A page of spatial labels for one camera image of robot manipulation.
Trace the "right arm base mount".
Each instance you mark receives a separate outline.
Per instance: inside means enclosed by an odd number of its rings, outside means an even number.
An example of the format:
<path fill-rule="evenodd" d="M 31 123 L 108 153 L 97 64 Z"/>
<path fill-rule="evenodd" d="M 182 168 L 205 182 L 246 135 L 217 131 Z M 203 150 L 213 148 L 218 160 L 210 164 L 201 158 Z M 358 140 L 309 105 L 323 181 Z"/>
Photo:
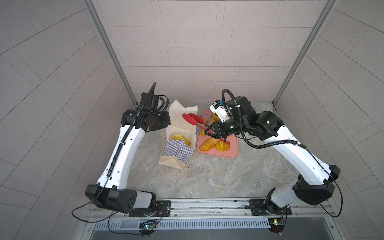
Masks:
<path fill-rule="evenodd" d="M 249 200 L 249 205 L 245 209 L 251 210 L 253 216 L 290 216 L 292 215 L 291 208 L 278 207 L 270 200 Z"/>

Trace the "jam-filled ridged bread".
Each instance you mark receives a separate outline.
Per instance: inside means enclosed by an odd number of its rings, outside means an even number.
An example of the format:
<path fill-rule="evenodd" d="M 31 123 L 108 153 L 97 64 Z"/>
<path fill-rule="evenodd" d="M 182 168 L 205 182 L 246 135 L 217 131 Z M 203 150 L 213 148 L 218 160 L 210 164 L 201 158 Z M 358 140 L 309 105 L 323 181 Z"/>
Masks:
<path fill-rule="evenodd" d="M 177 141 L 177 140 L 183 140 L 189 147 L 191 146 L 191 142 L 183 135 L 176 134 L 172 137 L 172 141 Z"/>

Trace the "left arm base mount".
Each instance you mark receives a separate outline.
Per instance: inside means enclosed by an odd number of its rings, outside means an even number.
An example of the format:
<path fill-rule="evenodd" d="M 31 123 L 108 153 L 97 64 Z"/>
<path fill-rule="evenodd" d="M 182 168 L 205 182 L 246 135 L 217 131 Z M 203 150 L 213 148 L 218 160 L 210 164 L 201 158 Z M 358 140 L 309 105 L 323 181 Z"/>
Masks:
<path fill-rule="evenodd" d="M 157 200 L 156 206 L 154 209 L 135 209 L 132 210 L 129 213 L 129 217 L 147 217 L 147 218 L 154 218 L 154 217 L 169 217 L 170 211 L 171 211 L 171 201 L 159 201 Z"/>

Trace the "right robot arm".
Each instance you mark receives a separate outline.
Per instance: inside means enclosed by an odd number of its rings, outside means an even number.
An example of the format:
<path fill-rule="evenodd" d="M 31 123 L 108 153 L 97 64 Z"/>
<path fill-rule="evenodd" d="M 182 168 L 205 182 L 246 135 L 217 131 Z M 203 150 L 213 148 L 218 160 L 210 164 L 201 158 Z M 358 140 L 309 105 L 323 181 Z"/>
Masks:
<path fill-rule="evenodd" d="M 225 140 L 231 135 L 241 135 L 254 149 L 273 147 L 299 171 L 295 182 L 269 192 L 264 204 L 270 214 L 299 201 L 320 205 L 339 187 L 335 181 L 340 168 L 315 157 L 273 112 L 257 113 L 246 97 L 236 97 L 226 104 L 215 101 L 210 111 L 219 121 L 207 128 L 208 136 Z"/>

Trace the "round ridged bread bottom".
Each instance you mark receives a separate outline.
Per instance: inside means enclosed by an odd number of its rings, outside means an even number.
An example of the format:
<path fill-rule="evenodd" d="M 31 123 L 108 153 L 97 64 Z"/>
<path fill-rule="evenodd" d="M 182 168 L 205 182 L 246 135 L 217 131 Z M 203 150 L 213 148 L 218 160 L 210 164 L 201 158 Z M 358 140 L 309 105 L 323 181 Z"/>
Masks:
<path fill-rule="evenodd" d="M 218 141 L 215 145 L 217 151 L 226 152 L 229 151 L 231 147 L 231 143 L 229 141 Z"/>

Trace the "red tongs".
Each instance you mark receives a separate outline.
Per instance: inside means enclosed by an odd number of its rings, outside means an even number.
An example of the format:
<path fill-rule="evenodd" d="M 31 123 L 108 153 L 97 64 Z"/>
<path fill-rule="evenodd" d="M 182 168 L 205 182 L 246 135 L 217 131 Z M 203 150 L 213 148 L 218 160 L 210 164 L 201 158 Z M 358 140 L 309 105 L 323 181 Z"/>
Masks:
<path fill-rule="evenodd" d="M 182 114 L 183 119 L 191 125 L 197 126 L 198 124 L 202 125 L 201 129 L 206 130 L 209 125 L 203 120 L 202 117 L 196 114 Z"/>

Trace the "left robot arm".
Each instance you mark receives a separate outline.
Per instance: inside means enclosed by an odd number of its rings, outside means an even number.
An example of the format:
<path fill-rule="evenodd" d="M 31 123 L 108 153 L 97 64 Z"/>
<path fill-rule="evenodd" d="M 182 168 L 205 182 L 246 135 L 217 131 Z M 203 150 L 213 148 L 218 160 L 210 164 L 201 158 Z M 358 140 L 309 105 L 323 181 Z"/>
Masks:
<path fill-rule="evenodd" d="M 87 186 L 86 197 L 102 209 L 125 214 L 153 214 L 157 208 L 156 194 L 128 189 L 128 175 L 145 133 L 164 129 L 170 124 L 167 111 L 127 110 L 123 114 L 119 138 L 108 166 L 96 184 Z"/>

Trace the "checkered paper bag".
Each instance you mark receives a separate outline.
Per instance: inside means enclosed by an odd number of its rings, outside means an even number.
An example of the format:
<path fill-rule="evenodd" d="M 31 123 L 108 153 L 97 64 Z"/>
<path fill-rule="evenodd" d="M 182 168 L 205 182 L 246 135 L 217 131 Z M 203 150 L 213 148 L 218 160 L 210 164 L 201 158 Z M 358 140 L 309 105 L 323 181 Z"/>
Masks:
<path fill-rule="evenodd" d="M 158 163 L 164 166 L 182 170 L 191 159 L 196 150 L 196 130 L 197 127 L 186 122 L 182 114 L 197 114 L 198 107 L 185 108 L 175 100 L 169 108 L 171 124 L 166 128 L 166 143 Z M 183 140 L 172 141 L 176 134 L 183 135 L 190 142 L 189 147 Z"/>

